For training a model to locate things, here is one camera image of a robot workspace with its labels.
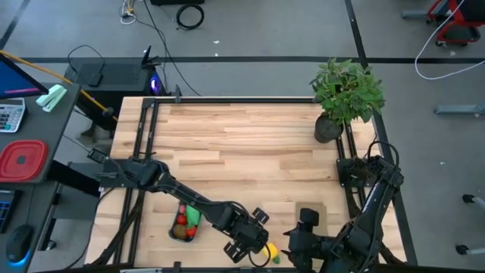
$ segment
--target red lid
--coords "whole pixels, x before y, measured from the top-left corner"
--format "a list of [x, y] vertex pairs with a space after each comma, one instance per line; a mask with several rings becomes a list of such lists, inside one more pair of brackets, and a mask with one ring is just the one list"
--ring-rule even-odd
[[34, 178], [44, 165], [47, 145], [40, 140], [20, 140], [8, 144], [0, 155], [0, 182]]

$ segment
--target butcher block tabletop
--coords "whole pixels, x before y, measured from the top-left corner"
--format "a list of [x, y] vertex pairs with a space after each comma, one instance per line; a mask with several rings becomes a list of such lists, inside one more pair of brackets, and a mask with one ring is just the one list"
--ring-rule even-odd
[[[124, 99], [112, 158], [133, 154], [142, 97]], [[214, 201], [237, 201], [252, 212], [260, 207], [270, 219], [264, 226], [269, 243], [287, 249], [283, 232], [296, 226], [301, 203], [323, 206], [320, 231], [335, 236], [349, 220], [346, 197], [336, 170], [336, 142], [322, 144], [314, 139], [314, 123], [321, 106], [310, 103], [161, 103], [155, 129], [152, 157], [168, 164], [179, 182]], [[151, 109], [144, 128], [145, 150]], [[374, 140], [372, 122], [352, 122], [359, 156]], [[350, 152], [343, 137], [347, 157]], [[373, 154], [379, 152], [374, 146]], [[95, 260], [109, 244], [120, 224], [125, 189], [109, 193], [99, 204], [86, 263]], [[168, 236], [178, 200], [163, 193], [146, 193], [136, 252], [136, 267], [246, 267], [248, 257], [234, 264], [223, 251], [231, 241], [203, 218], [190, 243]], [[405, 260], [393, 207], [383, 220], [384, 243], [395, 256]], [[122, 262], [127, 260], [128, 232]], [[270, 267], [292, 267], [284, 254], [281, 263]], [[266, 257], [253, 255], [261, 264]]]

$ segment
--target computer mouse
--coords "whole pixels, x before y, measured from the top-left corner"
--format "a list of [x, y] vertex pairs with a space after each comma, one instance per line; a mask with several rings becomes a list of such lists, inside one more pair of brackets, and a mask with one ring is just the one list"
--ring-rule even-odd
[[15, 228], [7, 240], [7, 259], [10, 262], [20, 262], [29, 252], [32, 243], [33, 228], [23, 224]]

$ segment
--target potted plant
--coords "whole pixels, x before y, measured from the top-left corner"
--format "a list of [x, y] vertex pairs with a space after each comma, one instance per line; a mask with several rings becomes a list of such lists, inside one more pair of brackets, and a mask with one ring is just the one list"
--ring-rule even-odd
[[344, 123], [359, 117], [368, 122], [373, 110], [380, 114], [384, 107], [381, 80], [374, 79], [370, 67], [364, 69], [352, 60], [337, 64], [335, 60], [320, 64], [321, 70], [310, 82], [314, 101], [324, 110], [315, 123], [314, 136], [320, 143], [338, 138]]

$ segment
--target desk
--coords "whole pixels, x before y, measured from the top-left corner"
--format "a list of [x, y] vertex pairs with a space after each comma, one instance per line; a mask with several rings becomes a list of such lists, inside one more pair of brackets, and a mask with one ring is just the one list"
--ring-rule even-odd
[[[52, 85], [45, 84], [45, 87], [50, 88]], [[65, 87], [67, 88], [66, 94], [51, 113], [44, 112], [36, 104], [37, 97], [25, 98], [29, 113], [22, 121], [20, 130], [16, 133], [2, 133], [0, 135], [0, 151], [10, 142], [16, 140], [41, 140], [48, 147], [45, 164], [39, 175], [30, 181], [31, 183], [0, 183], [2, 189], [22, 191], [6, 232], [0, 234], [0, 272], [2, 273], [18, 273], [27, 270], [36, 246], [42, 237], [42, 230], [48, 221], [52, 201], [60, 187], [57, 180], [51, 179], [53, 176], [57, 177], [57, 175], [50, 174], [51, 167], [56, 165], [58, 168], [59, 163], [53, 160], [54, 155], [80, 92], [80, 87], [76, 84], [66, 85]], [[5, 245], [11, 232], [22, 224], [33, 226], [34, 235], [30, 245], [31, 255], [23, 268], [11, 268], [8, 266]]]
[[[142, 100], [124, 99], [111, 157], [133, 154]], [[288, 237], [282, 233], [295, 227], [298, 202], [325, 204], [327, 215], [321, 217], [327, 219], [329, 235], [335, 236], [349, 220], [336, 171], [336, 144], [321, 144], [313, 137], [320, 113], [321, 107], [311, 103], [161, 103], [152, 157], [166, 162], [178, 181], [211, 200], [234, 200], [250, 212], [261, 207], [270, 216], [265, 225], [269, 242], [286, 249]], [[149, 109], [144, 136], [151, 116]], [[363, 156], [374, 139], [373, 125], [356, 121], [352, 128]], [[142, 151], [146, 143], [142, 141]], [[124, 192], [116, 189], [99, 205], [86, 263], [96, 259], [116, 233]], [[223, 252], [229, 239], [204, 219], [193, 242], [169, 238], [177, 203], [163, 193], [145, 195], [136, 267], [172, 267], [175, 261], [182, 267], [251, 266], [247, 257], [234, 265]], [[405, 259], [393, 208], [387, 210], [383, 229], [386, 245]], [[129, 242], [125, 240], [125, 249]], [[122, 257], [125, 262], [126, 250]], [[281, 258], [278, 266], [292, 267], [285, 255]], [[256, 263], [263, 261], [262, 254], [255, 256]]]

